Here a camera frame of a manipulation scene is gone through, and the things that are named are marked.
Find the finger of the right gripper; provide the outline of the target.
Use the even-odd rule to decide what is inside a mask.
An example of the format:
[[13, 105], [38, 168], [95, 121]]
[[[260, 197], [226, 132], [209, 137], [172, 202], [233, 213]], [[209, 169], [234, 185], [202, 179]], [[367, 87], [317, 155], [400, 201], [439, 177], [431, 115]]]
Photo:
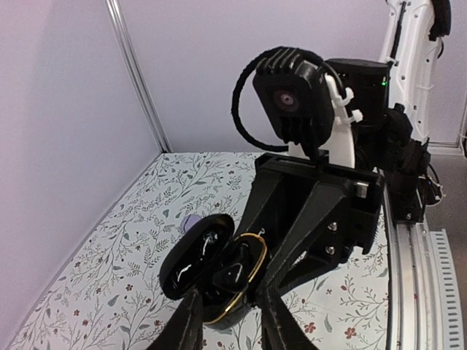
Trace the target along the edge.
[[278, 160], [267, 160], [256, 168], [235, 235], [255, 233], [268, 247], [277, 248], [291, 223], [288, 204], [285, 167]]

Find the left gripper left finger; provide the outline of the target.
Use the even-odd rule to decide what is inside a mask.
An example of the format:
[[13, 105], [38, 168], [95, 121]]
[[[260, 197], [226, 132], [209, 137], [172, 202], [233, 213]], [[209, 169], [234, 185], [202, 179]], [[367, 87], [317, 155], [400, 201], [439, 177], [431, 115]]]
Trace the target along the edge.
[[202, 297], [191, 289], [147, 350], [202, 349], [203, 340]]

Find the black screw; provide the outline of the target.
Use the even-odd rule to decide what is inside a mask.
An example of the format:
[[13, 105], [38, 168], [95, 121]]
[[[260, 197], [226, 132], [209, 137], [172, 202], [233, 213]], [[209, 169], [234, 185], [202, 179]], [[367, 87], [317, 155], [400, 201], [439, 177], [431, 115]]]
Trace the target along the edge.
[[222, 267], [213, 274], [212, 284], [224, 292], [241, 292], [248, 287], [251, 267], [247, 262], [235, 262]]

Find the black earbud charging case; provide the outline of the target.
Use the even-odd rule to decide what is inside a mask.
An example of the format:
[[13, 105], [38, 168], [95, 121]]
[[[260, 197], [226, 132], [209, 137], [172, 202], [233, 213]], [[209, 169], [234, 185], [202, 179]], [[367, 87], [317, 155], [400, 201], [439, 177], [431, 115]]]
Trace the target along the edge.
[[[224, 292], [212, 284], [212, 276], [233, 263], [250, 263], [249, 284], [237, 293]], [[160, 269], [164, 295], [180, 300], [191, 289], [202, 297], [203, 323], [224, 330], [239, 323], [255, 304], [258, 280], [269, 262], [266, 241], [255, 233], [234, 233], [227, 214], [202, 218], [174, 245]]]

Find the right aluminium corner post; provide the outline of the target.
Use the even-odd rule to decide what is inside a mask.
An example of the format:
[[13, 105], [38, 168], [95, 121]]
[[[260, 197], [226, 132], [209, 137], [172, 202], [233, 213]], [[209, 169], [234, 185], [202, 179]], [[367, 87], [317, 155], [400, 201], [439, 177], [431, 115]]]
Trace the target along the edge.
[[118, 0], [106, 0], [106, 6], [115, 37], [123, 56], [124, 64], [145, 119], [149, 125], [150, 132], [162, 153], [172, 153], [173, 149], [170, 145], [169, 137], [163, 129], [161, 119], [158, 116], [155, 103], [150, 94], [150, 89], [145, 82], [141, 66], [139, 65], [120, 2]]

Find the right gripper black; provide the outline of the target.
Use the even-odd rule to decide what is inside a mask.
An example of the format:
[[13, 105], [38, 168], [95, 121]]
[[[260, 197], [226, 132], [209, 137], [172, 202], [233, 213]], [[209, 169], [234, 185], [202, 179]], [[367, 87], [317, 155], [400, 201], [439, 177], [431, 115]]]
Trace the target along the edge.
[[[402, 104], [388, 106], [388, 63], [350, 58], [327, 60], [345, 87], [355, 94], [349, 108], [363, 114], [352, 124], [355, 169], [371, 171], [388, 165], [397, 147], [412, 140], [412, 124]], [[264, 274], [264, 289], [288, 292], [333, 270], [346, 246], [369, 253], [378, 222], [378, 184], [365, 198], [351, 180], [318, 181], [305, 200]]]

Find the purple earbud charging case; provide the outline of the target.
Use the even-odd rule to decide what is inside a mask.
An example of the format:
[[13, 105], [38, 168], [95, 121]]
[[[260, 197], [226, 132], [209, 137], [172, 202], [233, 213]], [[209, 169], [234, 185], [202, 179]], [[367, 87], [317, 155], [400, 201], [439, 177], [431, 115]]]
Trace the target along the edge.
[[197, 214], [189, 214], [185, 216], [180, 223], [180, 234], [185, 235], [197, 222], [202, 219]]

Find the aluminium front rail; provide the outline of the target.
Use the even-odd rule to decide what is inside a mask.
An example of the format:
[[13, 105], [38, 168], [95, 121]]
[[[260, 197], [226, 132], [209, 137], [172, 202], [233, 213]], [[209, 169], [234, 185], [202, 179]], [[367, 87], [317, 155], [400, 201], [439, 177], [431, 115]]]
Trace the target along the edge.
[[397, 224], [384, 194], [389, 254], [387, 349], [465, 349], [463, 317], [445, 230]]

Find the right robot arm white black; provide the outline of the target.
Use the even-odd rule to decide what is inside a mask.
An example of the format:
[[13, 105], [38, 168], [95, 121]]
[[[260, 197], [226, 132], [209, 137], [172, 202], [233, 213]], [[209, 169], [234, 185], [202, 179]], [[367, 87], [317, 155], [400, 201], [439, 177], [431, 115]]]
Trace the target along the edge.
[[239, 116], [248, 77], [282, 145], [264, 153], [236, 237], [234, 286], [283, 295], [368, 253], [379, 212], [410, 231], [441, 200], [426, 122], [437, 59], [450, 33], [448, 1], [390, 1], [378, 61], [323, 59], [294, 47], [261, 53], [242, 72], [231, 114]]

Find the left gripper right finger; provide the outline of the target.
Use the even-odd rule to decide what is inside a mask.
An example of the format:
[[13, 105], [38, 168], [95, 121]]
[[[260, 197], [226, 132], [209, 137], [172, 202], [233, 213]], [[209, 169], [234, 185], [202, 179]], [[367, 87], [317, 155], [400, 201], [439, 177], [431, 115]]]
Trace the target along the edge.
[[296, 285], [260, 286], [262, 349], [318, 349], [301, 330], [282, 295]]

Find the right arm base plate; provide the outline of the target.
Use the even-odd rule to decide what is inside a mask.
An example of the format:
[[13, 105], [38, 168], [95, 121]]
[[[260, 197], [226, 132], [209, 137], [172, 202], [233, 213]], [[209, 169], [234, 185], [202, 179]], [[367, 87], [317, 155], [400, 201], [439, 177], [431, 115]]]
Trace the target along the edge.
[[423, 222], [426, 208], [439, 204], [444, 197], [427, 142], [412, 139], [406, 146], [397, 147], [383, 171], [392, 218], [397, 224]]

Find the floral table mat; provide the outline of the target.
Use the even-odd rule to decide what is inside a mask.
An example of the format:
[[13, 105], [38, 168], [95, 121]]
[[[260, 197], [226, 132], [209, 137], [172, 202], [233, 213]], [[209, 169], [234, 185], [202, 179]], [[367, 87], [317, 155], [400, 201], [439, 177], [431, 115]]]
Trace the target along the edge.
[[384, 349], [383, 184], [282, 155], [162, 155], [9, 347]]

